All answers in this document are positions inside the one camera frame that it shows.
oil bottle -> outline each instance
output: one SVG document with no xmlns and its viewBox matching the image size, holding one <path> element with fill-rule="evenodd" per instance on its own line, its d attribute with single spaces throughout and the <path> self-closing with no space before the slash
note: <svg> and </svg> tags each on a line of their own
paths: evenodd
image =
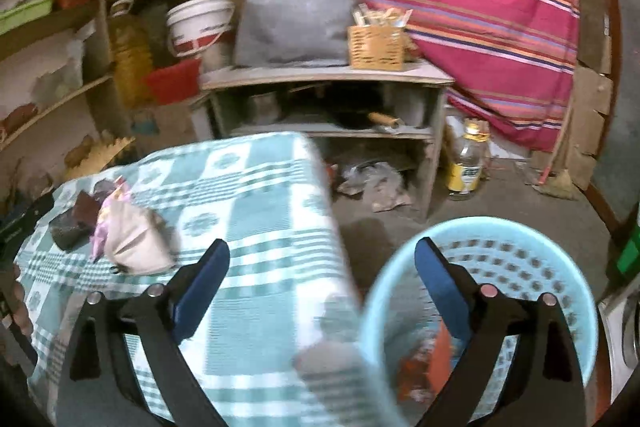
<svg viewBox="0 0 640 427">
<path fill-rule="evenodd" d="M 447 188 L 452 200 L 466 200 L 473 196 L 482 174 L 484 153 L 489 140 L 488 124 L 465 120 L 465 132 L 449 151 Z"/>
<path fill-rule="evenodd" d="M 132 6 L 133 0 L 119 0 L 109 13 L 109 38 L 115 61 L 113 80 L 127 108 L 152 101 L 144 78 L 154 69 L 142 22 L 129 13 Z"/>
</svg>

hand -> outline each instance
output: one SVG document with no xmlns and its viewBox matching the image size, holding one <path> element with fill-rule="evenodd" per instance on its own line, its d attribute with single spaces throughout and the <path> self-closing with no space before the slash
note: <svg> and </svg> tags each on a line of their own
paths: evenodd
<svg viewBox="0 0 640 427">
<path fill-rule="evenodd" d="M 14 322 L 27 337 L 31 336 L 33 333 L 33 323 L 29 318 L 29 312 L 27 311 L 27 306 L 24 304 L 24 287 L 18 282 L 18 277 L 20 277 L 20 267 L 14 263 L 14 296 L 18 301 L 20 301 L 20 305 L 18 309 L 14 312 Z"/>
</svg>

green object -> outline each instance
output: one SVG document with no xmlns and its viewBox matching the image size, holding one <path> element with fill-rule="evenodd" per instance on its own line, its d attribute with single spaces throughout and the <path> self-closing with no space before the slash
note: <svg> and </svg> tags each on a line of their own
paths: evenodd
<svg viewBox="0 0 640 427">
<path fill-rule="evenodd" d="M 626 279 L 632 279 L 640 272 L 640 227 L 638 225 L 635 226 L 616 266 Z"/>
<path fill-rule="evenodd" d="M 35 0 L 0 12 L 0 35 L 51 13 L 53 0 Z"/>
</svg>

green basket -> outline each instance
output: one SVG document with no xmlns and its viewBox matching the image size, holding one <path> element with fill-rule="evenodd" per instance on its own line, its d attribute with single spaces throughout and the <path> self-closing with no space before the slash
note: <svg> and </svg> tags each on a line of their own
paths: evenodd
<svg viewBox="0 0 640 427">
<path fill-rule="evenodd" d="M 51 13 L 53 0 L 35 0 L 0 12 L 0 35 Z"/>
</svg>

white bucket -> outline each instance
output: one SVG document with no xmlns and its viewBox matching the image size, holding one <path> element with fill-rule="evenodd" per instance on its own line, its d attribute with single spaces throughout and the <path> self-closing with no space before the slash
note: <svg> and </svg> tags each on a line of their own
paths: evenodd
<svg viewBox="0 0 640 427">
<path fill-rule="evenodd" d="M 180 58 L 201 54 L 229 31 L 233 14 L 231 0 L 191 0 L 179 4 L 166 15 L 169 51 Z"/>
</svg>

